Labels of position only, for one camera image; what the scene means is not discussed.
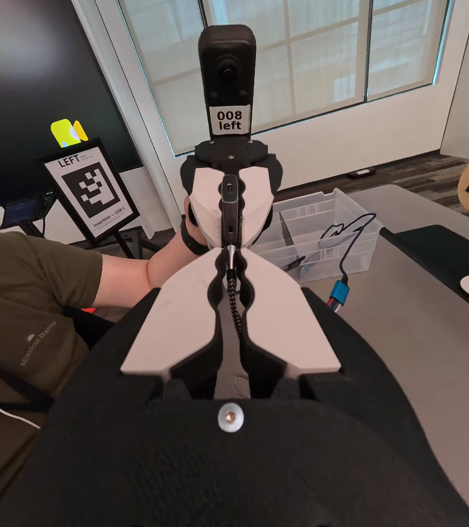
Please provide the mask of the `dark blue cable blue plug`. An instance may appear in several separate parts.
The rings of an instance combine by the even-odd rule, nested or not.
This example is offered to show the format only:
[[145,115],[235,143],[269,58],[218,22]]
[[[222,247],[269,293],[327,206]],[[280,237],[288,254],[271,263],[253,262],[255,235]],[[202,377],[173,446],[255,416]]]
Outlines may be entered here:
[[365,228],[370,225],[372,221],[376,219],[376,213],[368,212],[366,214],[362,214],[361,216],[357,217],[353,221],[351,221],[349,224],[345,225],[344,223],[338,223],[337,225],[331,225],[328,227],[322,236],[320,237],[320,240],[323,240],[326,236],[329,237],[336,237],[341,235],[344,231],[349,229],[351,226],[359,223],[361,220],[365,219],[365,223],[362,225],[358,225],[353,232],[355,233],[355,236],[353,240],[349,243],[349,246],[346,248],[344,254],[340,258],[339,261],[339,272],[341,274],[341,278],[337,280],[334,284],[334,287],[332,288],[332,291],[330,293],[329,300],[327,302],[327,306],[330,307],[335,313],[340,310],[340,308],[345,304],[345,301],[349,294],[349,285],[348,285],[348,274],[346,273],[344,269],[344,262],[346,258],[348,257],[348,254],[356,244],[357,240],[360,238],[362,233],[364,232]]

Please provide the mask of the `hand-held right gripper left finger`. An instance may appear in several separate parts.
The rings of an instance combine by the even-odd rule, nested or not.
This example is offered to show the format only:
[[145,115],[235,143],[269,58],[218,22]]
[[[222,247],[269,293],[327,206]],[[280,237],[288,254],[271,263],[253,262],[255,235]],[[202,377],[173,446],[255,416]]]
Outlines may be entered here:
[[224,250],[211,249],[168,279],[120,371],[184,382],[192,397],[211,399],[223,361],[218,306],[223,297]]

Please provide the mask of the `person's left hand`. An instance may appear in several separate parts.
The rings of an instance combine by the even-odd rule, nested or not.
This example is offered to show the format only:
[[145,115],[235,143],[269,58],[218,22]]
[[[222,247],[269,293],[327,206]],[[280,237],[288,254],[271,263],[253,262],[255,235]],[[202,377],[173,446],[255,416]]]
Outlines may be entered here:
[[185,211],[185,222],[187,224],[187,230],[197,229],[200,230],[198,221],[192,208],[190,197],[187,195],[184,200],[184,211]]

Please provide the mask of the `black clear-bin divider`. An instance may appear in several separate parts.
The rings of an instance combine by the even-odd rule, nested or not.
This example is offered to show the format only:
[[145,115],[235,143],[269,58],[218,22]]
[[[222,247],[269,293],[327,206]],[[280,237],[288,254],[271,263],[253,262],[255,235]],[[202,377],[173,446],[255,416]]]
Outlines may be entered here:
[[282,213],[279,212],[279,219],[280,219],[280,226],[281,226],[281,230],[282,230],[282,236],[283,236],[283,240],[284,240],[284,244],[286,247],[294,247],[294,241],[291,237],[291,234],[290,234],[290,231],[288,229],[288,226],[282,216]]

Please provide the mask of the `black framed marker sign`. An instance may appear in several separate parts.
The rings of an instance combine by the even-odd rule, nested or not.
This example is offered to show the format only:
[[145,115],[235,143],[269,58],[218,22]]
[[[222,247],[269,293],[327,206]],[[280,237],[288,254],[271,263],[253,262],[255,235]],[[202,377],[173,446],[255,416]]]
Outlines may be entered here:
[[161,247],[137,234],[134,254],[120,229],[139,217],[117,168],[100,138],[90,139],[36,157],[53,186],[53,193],[92,247],[110,237],[129,259],[143,259],[143,248],[158,252]]

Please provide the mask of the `black desk mat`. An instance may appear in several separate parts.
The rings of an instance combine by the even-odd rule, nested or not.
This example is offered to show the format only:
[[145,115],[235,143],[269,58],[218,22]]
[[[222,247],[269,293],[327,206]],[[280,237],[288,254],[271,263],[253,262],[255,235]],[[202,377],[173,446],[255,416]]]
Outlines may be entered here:
[[469,294],[460,285],[469,276],[468,239],[440,225],[396,234],[383,227],[380,236],[469,304]]

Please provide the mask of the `person's left forearm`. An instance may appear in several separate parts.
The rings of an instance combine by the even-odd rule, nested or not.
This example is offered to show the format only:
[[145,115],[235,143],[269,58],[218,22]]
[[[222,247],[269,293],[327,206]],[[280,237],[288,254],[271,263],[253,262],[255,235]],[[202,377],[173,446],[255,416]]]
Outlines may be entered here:
[[132,308],[197,259],[198,255],[185,246],[180,232],[149,260],[104,254],[99,288],[91,307]]

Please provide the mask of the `large black screen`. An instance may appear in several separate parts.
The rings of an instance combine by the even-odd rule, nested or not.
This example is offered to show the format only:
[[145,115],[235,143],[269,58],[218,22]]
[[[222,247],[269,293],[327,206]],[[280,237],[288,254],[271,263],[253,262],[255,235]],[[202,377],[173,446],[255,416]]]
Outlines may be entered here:
[[51,190],[54,122],[80,122],[120,173],[143,163],[71,1],[0,1],[0,206]]

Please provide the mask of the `grey usb hub with cable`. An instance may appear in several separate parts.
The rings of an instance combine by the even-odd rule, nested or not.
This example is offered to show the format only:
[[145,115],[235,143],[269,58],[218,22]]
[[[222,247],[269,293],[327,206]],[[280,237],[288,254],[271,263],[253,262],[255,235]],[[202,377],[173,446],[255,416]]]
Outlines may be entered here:
[[219,187],[222,246],[241,248],[241,206],[239,179],[236,174],[225,174]]

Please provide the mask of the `person in olive shirt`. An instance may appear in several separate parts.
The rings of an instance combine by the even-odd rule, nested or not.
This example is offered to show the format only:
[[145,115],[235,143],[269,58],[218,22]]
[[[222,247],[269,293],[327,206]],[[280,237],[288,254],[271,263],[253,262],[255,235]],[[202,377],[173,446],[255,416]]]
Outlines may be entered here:
[[98,252],[0,233],[0,500],[36,443],[48,410],[89,349],[64,307],[92,306]]

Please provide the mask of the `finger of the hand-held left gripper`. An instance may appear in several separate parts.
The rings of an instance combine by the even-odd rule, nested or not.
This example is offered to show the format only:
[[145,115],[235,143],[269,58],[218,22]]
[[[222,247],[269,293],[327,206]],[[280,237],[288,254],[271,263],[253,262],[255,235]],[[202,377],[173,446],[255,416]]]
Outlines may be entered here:
[[248,248],[264,229],[272,207],[273,194],[267,168],[244,168],[239,172],[239,176],[245,184],[242,192],[244,207],[241,222],[241,248]]
[[197,168],[194,173],[190,205],[198,228],[212,248],[223,247],[221,184],[224,173],[209,167]]

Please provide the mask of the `small monitor on tripod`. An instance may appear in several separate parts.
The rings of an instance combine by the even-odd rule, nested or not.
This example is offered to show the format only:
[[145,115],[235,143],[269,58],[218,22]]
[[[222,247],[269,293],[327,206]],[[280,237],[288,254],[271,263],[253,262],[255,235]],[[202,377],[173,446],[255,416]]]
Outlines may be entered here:
[[53,192],[3,206],[0,230],[19,227],[28,236],[45,238],[46,217],[57,198]]

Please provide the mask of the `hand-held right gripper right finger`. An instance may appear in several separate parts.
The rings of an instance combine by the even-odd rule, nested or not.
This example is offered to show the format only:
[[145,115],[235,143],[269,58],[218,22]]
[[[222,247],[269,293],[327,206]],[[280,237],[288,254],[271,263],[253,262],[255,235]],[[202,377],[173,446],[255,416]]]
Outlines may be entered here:
[[283,378],[338,372],[341,363],[300,285],[249,249],[238,252],[240,359],[252,399],[269,398]]

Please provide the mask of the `white framed window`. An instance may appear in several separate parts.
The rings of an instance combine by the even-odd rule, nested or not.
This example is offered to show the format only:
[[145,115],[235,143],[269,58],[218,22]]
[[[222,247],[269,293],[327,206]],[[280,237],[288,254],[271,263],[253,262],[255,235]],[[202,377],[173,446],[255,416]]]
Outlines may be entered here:
[[209,127],[198,58],[208,26],[256,37],[252,131],[439,80],[453,1],[97,1],[132,46],[173,156]]

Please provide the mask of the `black wristband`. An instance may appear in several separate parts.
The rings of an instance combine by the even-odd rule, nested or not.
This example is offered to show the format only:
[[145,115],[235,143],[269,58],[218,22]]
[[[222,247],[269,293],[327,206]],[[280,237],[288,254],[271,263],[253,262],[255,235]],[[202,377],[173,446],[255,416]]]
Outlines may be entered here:
[[181,238],[184,243],[184,245],[196,256],[202,256],[209,252],[210,248],[208,245],[203,245],[198,243],[191,234],[189,234],[188,229],[186,227],[186,217],[185,215],[182,215],[182,222],[179,229],[181,233]]

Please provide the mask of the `clear plastic bin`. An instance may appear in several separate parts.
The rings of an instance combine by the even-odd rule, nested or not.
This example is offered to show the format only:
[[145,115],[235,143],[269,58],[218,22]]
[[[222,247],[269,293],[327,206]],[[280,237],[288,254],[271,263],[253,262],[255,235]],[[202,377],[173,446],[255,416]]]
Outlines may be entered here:
[[[251,246],[251,250],[286,271],[298,282],[341,278],[339,261],[349,243],[353,230],[365,219],[336,237],[320,237],[331,225],[349,224],[367,211],[339,189],[329,194],[317,192],[273,204],[270,226]],[[279,212],[288,226],[294,247],[284,244]],[[372,221],[357,240],[344,262],[348,275],[369,269],[371,257],[383,225]]]

